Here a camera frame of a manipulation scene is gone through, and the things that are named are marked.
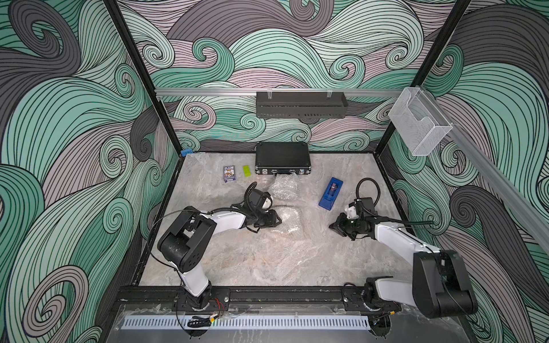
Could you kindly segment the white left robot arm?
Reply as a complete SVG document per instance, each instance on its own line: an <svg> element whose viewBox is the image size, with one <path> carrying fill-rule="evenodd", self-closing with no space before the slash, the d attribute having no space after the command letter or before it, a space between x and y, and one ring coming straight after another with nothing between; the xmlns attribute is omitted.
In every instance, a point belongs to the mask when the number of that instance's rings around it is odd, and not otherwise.
<svg viewBox="0 0 549 343"><path fill-rule="evenodd" d="M159 239L157 250L176 270L186 293L199 303L210 296L212 284L201 261L214 235L241 229L258 233L283 222L273 209L254 212L246 207L222 207L201 212L188 206L176 213L178 217Z"/></svg>

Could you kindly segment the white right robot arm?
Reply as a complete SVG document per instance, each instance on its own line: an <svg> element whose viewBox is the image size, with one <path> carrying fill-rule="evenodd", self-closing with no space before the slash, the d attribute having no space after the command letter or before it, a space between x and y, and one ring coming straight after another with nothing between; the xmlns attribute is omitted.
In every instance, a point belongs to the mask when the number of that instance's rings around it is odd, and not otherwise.
<svg viewBox="0 0 549 343"><path fill-rule="evenodd" d="M393 250L413 268L410 282L373 277L365 283L364 302L379 310L383 304L406 304L429 319L472 315L478 301L463 258L407 232L407 222L381 216L340 213L329 229L353 241L369 238Z"/></svg>

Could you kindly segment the blue tape dispenser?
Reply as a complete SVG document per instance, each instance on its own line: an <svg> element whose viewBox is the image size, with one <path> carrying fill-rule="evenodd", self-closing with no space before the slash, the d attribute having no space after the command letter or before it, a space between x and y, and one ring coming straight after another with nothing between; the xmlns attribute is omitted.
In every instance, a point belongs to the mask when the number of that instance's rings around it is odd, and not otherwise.
<svg viewBox="0 0 549 343"><path fill-rule="evenodd" d="M319 202L319 206L325 210L330 211L335 204L335 201L342 186L343 181L332 177L328 182L326 190L323 193L323 196Z"/></svg>

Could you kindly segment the green toy brick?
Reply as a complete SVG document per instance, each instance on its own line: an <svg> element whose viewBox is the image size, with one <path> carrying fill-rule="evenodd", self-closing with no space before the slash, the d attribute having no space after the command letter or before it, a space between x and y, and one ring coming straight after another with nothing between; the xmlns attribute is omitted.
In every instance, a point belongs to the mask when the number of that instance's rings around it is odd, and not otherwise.
<svg viewBox="0 0 549 343"><path fill-rule="evenodd" d="M245 177L251 176L251 170L249 166L245 165L242 169Z"/></svg>

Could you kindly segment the blue playing cards box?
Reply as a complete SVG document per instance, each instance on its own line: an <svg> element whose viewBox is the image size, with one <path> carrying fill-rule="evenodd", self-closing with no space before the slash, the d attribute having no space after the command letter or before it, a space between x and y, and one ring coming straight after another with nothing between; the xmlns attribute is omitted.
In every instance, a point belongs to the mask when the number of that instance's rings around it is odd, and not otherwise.
<svg viewBox="0 0 549 343"><path fill-rule="evenodd" d="M223 179L225 183L236 180L236 172L233 165L223 167Z"/></svg>

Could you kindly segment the black hard case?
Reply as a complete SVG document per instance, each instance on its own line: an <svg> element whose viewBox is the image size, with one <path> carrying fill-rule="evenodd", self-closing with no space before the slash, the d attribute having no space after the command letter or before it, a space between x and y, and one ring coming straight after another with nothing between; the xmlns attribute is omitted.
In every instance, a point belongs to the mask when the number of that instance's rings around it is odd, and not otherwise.
<svg viewBox="0 0 549 343"><path fill-rule="evenodd" d="M307 175L312 171L304 142L259 142L255 147L254 172L259 175Z"/></svg>

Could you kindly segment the blue toy brick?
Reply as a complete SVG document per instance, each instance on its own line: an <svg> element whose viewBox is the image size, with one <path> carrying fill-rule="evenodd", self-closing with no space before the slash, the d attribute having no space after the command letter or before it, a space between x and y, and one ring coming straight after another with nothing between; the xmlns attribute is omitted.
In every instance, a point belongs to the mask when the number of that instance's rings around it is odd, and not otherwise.
<svg viewBox="0 0 549 343"><path fill-rule="evenodd" d="M180 152L180 154L181 154L182 157L186 157L187 155L193 154L193 153L194 153L194 152L193 152L192 149L185 149L185 150L182 150L182 151Z"/></svg>

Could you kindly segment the black wall shelf tray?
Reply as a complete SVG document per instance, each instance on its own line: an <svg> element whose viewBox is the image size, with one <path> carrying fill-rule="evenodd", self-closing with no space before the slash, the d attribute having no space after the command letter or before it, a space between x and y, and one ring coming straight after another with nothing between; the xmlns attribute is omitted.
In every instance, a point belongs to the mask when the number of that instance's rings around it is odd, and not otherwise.
<svg viewBox="0 0 549 343"><path fill-rule="evenodd" d="M340 91L261 91L256 96L256 114L262 119L341 119L348 107Z"/></svg>

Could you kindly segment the clear acrylic wall holder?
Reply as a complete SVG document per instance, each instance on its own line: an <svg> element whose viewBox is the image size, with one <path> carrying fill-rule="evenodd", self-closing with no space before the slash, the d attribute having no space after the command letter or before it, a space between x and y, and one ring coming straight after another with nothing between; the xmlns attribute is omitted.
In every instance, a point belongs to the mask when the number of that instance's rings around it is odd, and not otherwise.
<svg viewBox="0 0 549 343"><path fill-rule="evenodd" d="M413 157L431 154L453 128L435 97L421 87L405 88L389 118Z"/></svg>

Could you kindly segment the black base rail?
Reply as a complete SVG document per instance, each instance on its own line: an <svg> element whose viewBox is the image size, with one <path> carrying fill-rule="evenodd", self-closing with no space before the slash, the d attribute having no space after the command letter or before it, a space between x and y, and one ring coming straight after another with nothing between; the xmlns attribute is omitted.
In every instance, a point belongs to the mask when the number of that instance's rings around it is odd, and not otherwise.
<svg viewBox="0 0 549 343"><path fill-rule="evenodd" d="M182 286L123 287L117 302L132 304L170 304L178 311L236 311L253 305L321 305L357 311L361 314L398 312L404 305L397 300L383 300L371 286L208 286L199 296L192 296Z"/></svg>

